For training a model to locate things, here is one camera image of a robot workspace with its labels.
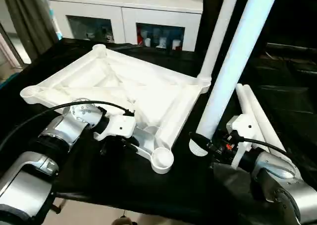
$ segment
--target table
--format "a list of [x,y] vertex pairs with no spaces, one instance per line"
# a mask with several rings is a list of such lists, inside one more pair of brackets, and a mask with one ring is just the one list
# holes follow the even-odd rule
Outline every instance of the table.
[[[0,90],[0,140],[14,125],[45,108],[26,104],[19,92],[64,68],[90,51],[94,44],[63,39]],[[127,44],[108,44],[107,47],[191,76],[199,73],[203,61],[203,57],[189,52],[166,52]],[[315,92],[312,72],[314,68],[309,65],[255,59],[249,61],[241,82],[251,84],[284,146],[296,153],[304,179],[316,185],[312,177],[317,174],[313,161],[317,151],[314,133],[317,104],[311,97]],[[169,173],[154,173],[149,161],[116,145],[111,145],[106,155],[101,156],[102,144],[90,133],[83,133],[53,184],[58,197],[193,224],[210,224],[211,221],[282,224],[274,205],[252,199],[247,173],[215,165],[213,176],[210,158],[199,158],[190,152],[188,133],[195,131],[207,99],[208,94],[199,97],[174,144],[175,161]],[[219,127],[224,128],[233,115],[240,113],[237,97],[233,95]],[[1,173],[27,150],[28,141],[55,116],[57,113],[53,112],[30,123],[9,141],[0,153]],[[305,143],[304,148],[299,146],[300,142]]]

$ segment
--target white pole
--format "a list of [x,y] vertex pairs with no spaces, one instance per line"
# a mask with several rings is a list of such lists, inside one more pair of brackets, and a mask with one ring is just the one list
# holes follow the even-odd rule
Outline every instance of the white pole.
[[[275,147],[278,147],[279,149],[282,149],[285,151],[285,148],[281,141],[279,140],[274,128],[272,127],[271,123],[269,122],[266,114],[264,113],[260,103],[258,102],[256,96],[254,95],[251,87],[249,85],[244,85],[243,89],[245,90],[245,93],[248,97],[248,100],[251,104],[253,113],[257,119],[257,122],[260,126],[261,132],[265,138],[265,141],[269,144],[272,144]],[[286,161],[291,161],[287,156],[275,151],[274,149],[270,149],[270,152],[278,157],[281,157],[282,159]]]
[[208,85],[208,88],[211,83],[211,73],[214,67],[214,64],[217,60],[220,47],[224,38],[224,35],[227,31],[230,18],[236,4],[237,0],[223,0],[221,10],[215,25],[214,31],[212,33],[211,41],[208,46],[208,50],[205,56],[205,60],[202,66],[202,69],[197,76],[203,85]]
[[[196,130],[197,133],[212,139],[273,3],[274,0],[248,0]],[[197,156],[207,154],[192,140],[189,147]]]
[[[249,117],[251,119],[251,124],[252,124],[252,127],[253,127],[254,132],[255,132],[255,139],[258,141],[265,142],[265,139],[262,135],[262,132],[261,132],[261,129],[258,125],[256,117],[254,116],[254,113],[252,111],[252,107],[251,107],[251,104],[249,102],[249,99],[248,99],[246,92],[243,88],[243,85],[237,84],[236,92],[238,95],[238,99],[239,99],[242,113],[249,115]],[[263,150],[266,150],[267,152],[269,152],[269,149],[266,146],[256,144],[256,143],[253,143],[253,146],[254,147],[261,147]]]

